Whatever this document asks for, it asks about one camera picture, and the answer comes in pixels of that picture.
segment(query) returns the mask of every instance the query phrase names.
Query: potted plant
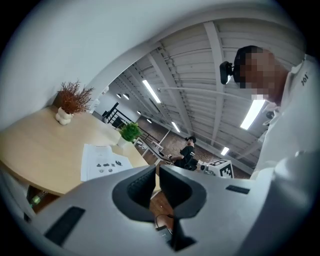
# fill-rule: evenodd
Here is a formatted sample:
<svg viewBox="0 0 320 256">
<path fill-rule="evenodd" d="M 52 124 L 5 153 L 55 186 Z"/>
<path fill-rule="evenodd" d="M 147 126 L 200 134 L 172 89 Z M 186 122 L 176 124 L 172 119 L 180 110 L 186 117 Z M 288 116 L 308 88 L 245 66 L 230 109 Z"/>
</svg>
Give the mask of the potted plant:
<svg viewBox="0 0 320 256">
<path fill-rule="evenodd" d="M 127 142 L 133 142 L 134 139 L 141 135 L 141 131 L 138 127 L 138 124 L 135 122 L 126 124 L 120 131 L 121 137 L 117 145 L 121 148 L 125 146 Z"/>
<path fill-rule="evenodd" d="M 75 113 L 81 113 L 89 110 L 88 102 L 94 88 L 83 88 L 81 91 L 80 82 L 63 82 L 61 90 L 58 91 L 60 107 L 55 119 L 63 126 L 70 123 Z"/>
</svg>

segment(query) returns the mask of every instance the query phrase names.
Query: paper sheet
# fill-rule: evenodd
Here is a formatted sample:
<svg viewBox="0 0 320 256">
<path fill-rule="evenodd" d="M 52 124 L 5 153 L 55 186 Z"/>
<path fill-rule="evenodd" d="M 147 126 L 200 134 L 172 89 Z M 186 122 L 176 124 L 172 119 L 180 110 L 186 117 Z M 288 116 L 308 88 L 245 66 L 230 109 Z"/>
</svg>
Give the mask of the paper sheet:
<svg viewBox="0 0 320 256">
<path fill-rule="evenodd" d="M 129 159 L 112 152 L 110 146 L 84 144 L 81 162 L 80 180 L 115 174 L 133 168 Z"/>
</svg>

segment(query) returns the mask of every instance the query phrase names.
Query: plant pot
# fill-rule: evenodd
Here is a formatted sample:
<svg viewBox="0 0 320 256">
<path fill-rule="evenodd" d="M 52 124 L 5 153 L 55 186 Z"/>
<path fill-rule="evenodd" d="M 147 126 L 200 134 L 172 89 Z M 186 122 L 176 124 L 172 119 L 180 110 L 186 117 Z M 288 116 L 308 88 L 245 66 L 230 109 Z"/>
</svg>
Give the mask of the plant pot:
<svg viewBox="0 0 320 256">
<path fill-rule="evenodd" d="M 55 115 L 55 119 L 63 126 L 71 122 L 73 115 L 66 113 L 62 107 L 59 107 L 58 113 Z"/>
<path fill-rule="evenodd" d="M 120 148 L 123 148 L 129 141 L 126 141 L 124 138 L 122 138 L 122 136 L 120 136 L 120 139 L 117 143 L 117 145 L 120 147 Z"/>
</svg>

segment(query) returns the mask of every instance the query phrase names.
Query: ceiling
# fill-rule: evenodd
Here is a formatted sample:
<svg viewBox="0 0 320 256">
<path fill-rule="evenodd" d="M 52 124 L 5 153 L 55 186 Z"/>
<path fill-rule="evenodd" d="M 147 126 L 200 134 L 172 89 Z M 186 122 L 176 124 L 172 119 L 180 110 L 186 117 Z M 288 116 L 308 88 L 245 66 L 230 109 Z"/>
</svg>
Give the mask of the ceiling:
<svg viewBox="0 0 320 256">
<path fill-rule="evenodd" d="M 256 45 L 273 52 L 289 70 L 304 57 L 303 37 L 275 22 L 225 18 L 185 27 L 159 42 L 157 49 L 120 74 L 112 86 L 130 93 L 146 117 L 168 126 L 174 121 L 183 133 L 219 151 L 228 147 L 229 156 L 254 168 L 260 148 L 242 154 L 266 131 L 266 115 L 260 112 L 248 130 L 240 128 L 252 95 L 233 80 L 222 85 L 219 65 L 233 63 L 239 48 Z M 142 80 L 148 81 L 161 103 L 156 103 Z"/>
</svg>

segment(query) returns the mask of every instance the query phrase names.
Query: fluorescent light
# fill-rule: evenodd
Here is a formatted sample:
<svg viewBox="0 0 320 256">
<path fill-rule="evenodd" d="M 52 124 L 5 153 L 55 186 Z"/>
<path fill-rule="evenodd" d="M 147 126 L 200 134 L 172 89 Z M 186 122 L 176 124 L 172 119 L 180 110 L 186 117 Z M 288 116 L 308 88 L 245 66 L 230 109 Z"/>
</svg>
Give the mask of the fluorescent light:
<svg viewBox="0 0 320 256">
<path fill-rule="evenodd" d="M 153 98 L 155 99 L 156 103 L 161 103 L 160 99 L 158 96 L 155 94 L 154 90 L 152 90 L 150 84 L 148 83 L 147 80 L 143 80 L 142 83 L 144 83 L 145 87 L 148 89 L 148 91 L 151 93 Z"/>
<path fill-rule="evenodd" d="M 221 155 L 224 156 L 228 151 L 229 151 L 229 148 L 225 146 L 224 149 L 221 152 Z"/>
<path fill-rule="evenodd" d="M 129 100 L 129 94 L 125 93 L 125 94 L 123 95 L 123 97 L 125 97 L 127 100 Z"/>
<path fill-rule="evenodd" d="M 252 105 L 248 111 L 248 114 L 246 114 L 245 119 L 243 120 L 242 124 L 240 125 L 241 128 L 248 130 L 249 127 L 252 125 L 254 120 L 256 119 L 257 115 L 259 114 L 260 110 L 265 104 L 264 99 L 255 99 L 252 102 Z"/>
<path fill-rule="evenodd" d="M 177 125 L 175 124 L 175 122 L 171 122 L 171 124 L 174 126 L 174 128 L 176 129 L 176 131 L 177 131 L 178 133 L 180 133 L 180 131 L 179 131 L 179 129 L 178 129 L 178 127 L 177 127 Z"/>
</svg>

